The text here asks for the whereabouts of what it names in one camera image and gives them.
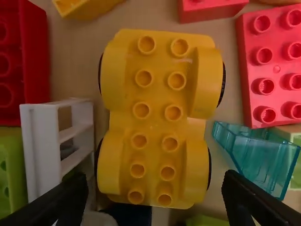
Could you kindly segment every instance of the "plastic toy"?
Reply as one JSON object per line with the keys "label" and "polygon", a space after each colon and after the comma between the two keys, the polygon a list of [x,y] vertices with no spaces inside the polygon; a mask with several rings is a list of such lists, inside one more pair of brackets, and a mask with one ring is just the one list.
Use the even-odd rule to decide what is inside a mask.
{"label": "plastic toy", "polygon": [[0,127],[0,219],[26,203],[21,129]]}
{"label": "plastic toy", "polygon": [[46,13],[28,0],[1,1],[0,125],[20,126],[20,104],[49,99]]}
{"label": "plastic toy", "polygon": [[[272,131],[284,139],[301,146],[301,125],[276,126]],[[288,187],[290,190],[301,190],[301,157],[299,156],[295,169],[293,171],[291,183]]]}
{"label": "plastic toy", "polygon": [[[72,126],[59,131],[58,109],[71,107]],[[20,105],[28,200],[32,202],[57,186],[80,163],[87,178],[94,174],[93,104],[68,99]],[[61,160],[61,144],[72,140],[76,151]]]}
{"label": "plastic toy", "polygon": [[243,14],[236,26],[245,125],[301,122],[301,4]]}
{"label": "plastic toy", "polygon": [[203,215],[187,219],[185,223],[179,223],[176,226],[229,226],[229,222]]}
{"label": "plastic toy", "polygon": [[180,23],[235,16],[249,0],[178,0]]}
{"label": "plastic toy", "polygon": [[271,5],[290,5],[290,4],[301,3],[301,0],[259,0],[259,1]]}
{"label": "plastic toy", "polygon": [[218,105],[223,80],[213,40],[121,30],[100,71],[111,112],[97,165],[100,191],[132,204],[187,209],[201,202],[210,177],[205,119]]}
{"label": "plastic toy", "polygon": [[63,18],[92,20],[125,0],[52,0]]}
{"label": "plastic toy", "polygon": [[284,199],[299,146],[269,129],[250,129],[225,122],[215,122],[212,135],[225,150],[222,154],[231,168],[277,199]]}

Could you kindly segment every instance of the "tan surface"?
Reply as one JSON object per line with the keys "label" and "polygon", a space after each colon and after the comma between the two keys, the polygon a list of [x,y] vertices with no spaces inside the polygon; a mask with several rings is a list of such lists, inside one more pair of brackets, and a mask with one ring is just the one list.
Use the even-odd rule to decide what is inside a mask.
{"label": "tan surface", "polygon": [[[52,60],[52,98],[89,97],[93,99],[96,119],[97,140],[106,131],[108,114],[103,107],[97,84],[99,58],[108,41],[121,28],[137,28],[172,32],[207,34],[213,37],[222,51],[227,69],[227,83],[223,101],[216,110],[213,120],[242,123],[242,107],[238,75],[238,56],[234,19],[221,19],[202,23],[179,24],[176,15],[176,0],[128,0],[112,12],[92,22],[74,22],[60,18],[50,0],[32,0],[48,13]],[[249,4],[243,12],[268,6]],[[207,124],[206,140],[212,153],[212,182],[202,204],[190,210],[155,208],[153,225],[167,226],[169,221],[193,213],[209,213],[225,217],[221,185],[227,169],[218,146],[211,137],[213,120]],[[289,193],[285,202],[301,211],[300,195]]]}

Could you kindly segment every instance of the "yellow duplo car base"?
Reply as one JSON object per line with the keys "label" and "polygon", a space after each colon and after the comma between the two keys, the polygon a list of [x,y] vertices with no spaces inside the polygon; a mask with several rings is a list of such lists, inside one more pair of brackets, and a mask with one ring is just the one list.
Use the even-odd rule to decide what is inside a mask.
{"label": "yellow duplo car base", "polygon": [[99,190],[132,204],[187,209],[202,202],[211,176],[205,123],[223,79],[213,40],[121,30],[104,51],[100,76],[111,114]]}
{"label": "yellow duplo car base", "polygon": [[52,0],[63,18],[92,20],[125,0]]}

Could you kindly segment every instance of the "translucent teal slope brick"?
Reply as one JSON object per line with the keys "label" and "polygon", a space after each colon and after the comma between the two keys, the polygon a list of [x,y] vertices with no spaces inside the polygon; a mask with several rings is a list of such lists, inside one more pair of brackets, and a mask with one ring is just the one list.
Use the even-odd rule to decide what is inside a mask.
{"label": "translucent teal slope brick", "polygon": [[283,200],[300,147],[269,129],[215,122],[212,135],[229,165],[263,190]]}

